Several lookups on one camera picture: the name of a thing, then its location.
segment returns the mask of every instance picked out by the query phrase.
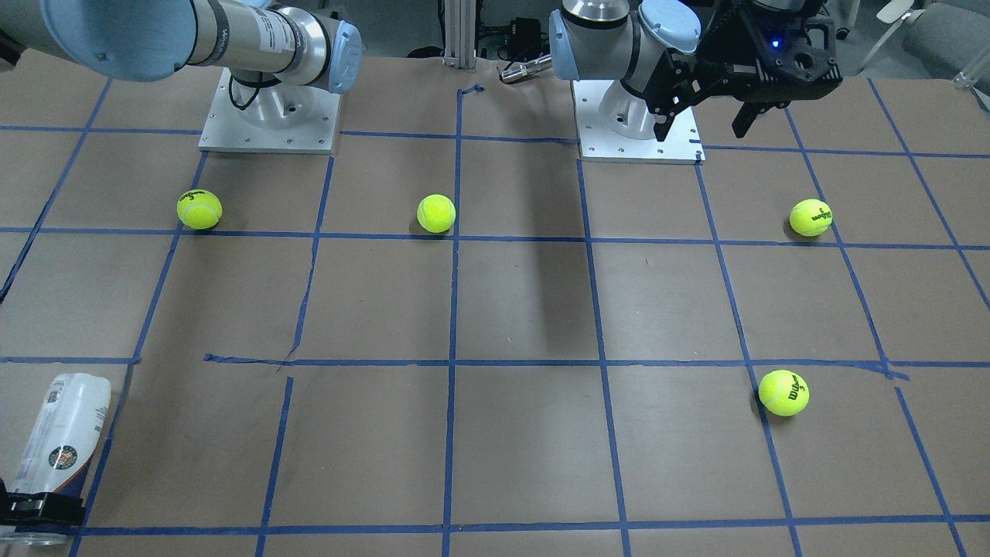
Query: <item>white mounting plate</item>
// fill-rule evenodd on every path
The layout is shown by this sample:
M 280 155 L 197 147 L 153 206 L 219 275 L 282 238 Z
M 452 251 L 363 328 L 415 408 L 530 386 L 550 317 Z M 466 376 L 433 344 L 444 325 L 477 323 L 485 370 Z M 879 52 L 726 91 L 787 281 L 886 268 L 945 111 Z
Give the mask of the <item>white mounting plate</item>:
M 315 116 L 285 128 L 256 124 L 231 104 L 227 84 L 230 71 L 224 69 L 213 95 L 210 113 L 199 137 L 200 151 L 220 153 L 293 153 L 330 155 L 337 138 L 341 96 L 317 91 Z
M 598 105 L 612 81 L 581 79 L 571 83 L 583 161 L 694 165 L 705 160 L 698 125 L 690 108 L 674 119 L 666 141 L 630 139 L 613 132 L 598 112 Z

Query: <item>round logo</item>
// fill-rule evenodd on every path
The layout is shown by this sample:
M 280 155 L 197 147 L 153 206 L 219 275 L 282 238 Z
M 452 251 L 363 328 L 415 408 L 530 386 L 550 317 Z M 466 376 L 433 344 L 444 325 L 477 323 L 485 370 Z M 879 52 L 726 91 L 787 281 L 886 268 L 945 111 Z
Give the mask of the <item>round logo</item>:
M 75 449 L 68 445 L 62 445 L 61 447 L 55 447 L 49 453 L 49 466 L 56 470 L 66 470 L 72 468 L 78 458 L 79 455 L 75 452 Z

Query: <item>tennis ball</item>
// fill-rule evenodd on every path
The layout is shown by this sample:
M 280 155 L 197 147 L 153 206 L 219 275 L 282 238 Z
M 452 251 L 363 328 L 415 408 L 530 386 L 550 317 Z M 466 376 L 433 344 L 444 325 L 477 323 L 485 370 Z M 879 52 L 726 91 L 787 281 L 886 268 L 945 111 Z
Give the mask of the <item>tennis ball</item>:
M 801 236 L 818 236 L 832 224 L 832 209 L 825 201 L 805 199 L 791 209 L 790 222 Z
M 453 208 L 453 203 L 439 193 L 424 197 L 416 209 L 416 220 L 420 221 L 420 226 L 434 234 L 449 230 L 456 218 L 457 211 Z
M 778 416 L 792 416 L 808 405 L 808 384 L 789 370 L 770 372 L 759 382 L 759 401 Z
M 190 189 L 175 203 L 175 212 L 179 214 L 182 224 L 195 230 L 206 230 L 220 222 L 224 208 L 213 193 L 205 189 Z

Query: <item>chair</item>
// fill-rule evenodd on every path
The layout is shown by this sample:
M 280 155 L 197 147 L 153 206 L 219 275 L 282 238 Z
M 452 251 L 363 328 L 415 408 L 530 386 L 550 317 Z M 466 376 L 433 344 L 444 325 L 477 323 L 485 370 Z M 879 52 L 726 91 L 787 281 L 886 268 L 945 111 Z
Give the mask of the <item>chair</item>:
M 903 47 L 934 77 L 952 79 L 957 88 L 990 91 L 990 0 L 940 0 L 914 9 L 913 0 L 893 0 L 877 14 L 890 29 L 870 49 L 861 66 L 902 26 Z

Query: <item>tennis ball container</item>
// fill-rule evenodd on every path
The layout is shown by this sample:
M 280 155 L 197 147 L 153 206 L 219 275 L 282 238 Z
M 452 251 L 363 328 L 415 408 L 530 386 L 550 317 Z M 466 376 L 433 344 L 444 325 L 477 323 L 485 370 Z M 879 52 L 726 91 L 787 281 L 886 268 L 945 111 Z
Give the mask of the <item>tennis ball container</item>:
M 72 539 L 85 515 L 82 486 L 109 406 L 106 379 L 62 374 L 51 382 L 11 491 L 0 487 L 0 543 Z

